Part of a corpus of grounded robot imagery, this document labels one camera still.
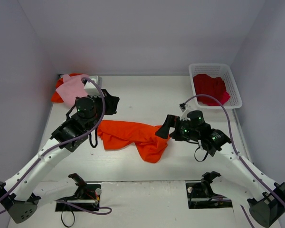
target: orange cloth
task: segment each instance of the orange cloth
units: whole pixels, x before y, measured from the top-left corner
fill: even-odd
[[[77,75],[82,75],[82,74],[70,74],[71,77],[77,76]],[[63,78],[58,79],[58,81],[56,82],[56,88],[58,88],[62,84],[63,84]],[[56,103],[63,103],[62,98],[59,96],[59,94],[56,91],[53,94],[51,101],[56,102]]]
[[[104,142],[105,150],[119,150],[135,143],[141,158],[156,163],[168,146],[167,141],[155,135],[160,126],[143,123],[103,120],[98,126],[98,135]]]

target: pink cloth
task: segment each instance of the pink cloth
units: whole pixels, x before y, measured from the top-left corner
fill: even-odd
[[[85,85],[81,82],[83,77],[89,75],[78,75],[71,77],[70,75],[63,75],[63,84],[56,89],[56,92],[62,98],[68,108],[75,104],[76,97],[87,96],[84,90]]]

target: white basket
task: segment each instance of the white basket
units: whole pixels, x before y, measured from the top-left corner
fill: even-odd
[[[193,83],[194,76],[207,74],[212,78],[221,77],[225,82],[227,93],[230,95],[230,99],[224,104],[224,107],[226,109],[234,109],[242,106],[242,99],[239,95],[237,84],[228,65],[219,63],[193,63],[189,65],[189,73],[194,95],[196,95]],[[198,102],[197,98],[194,101],[199,108],[221,109],[220,106],[208,106],[202,102]]]

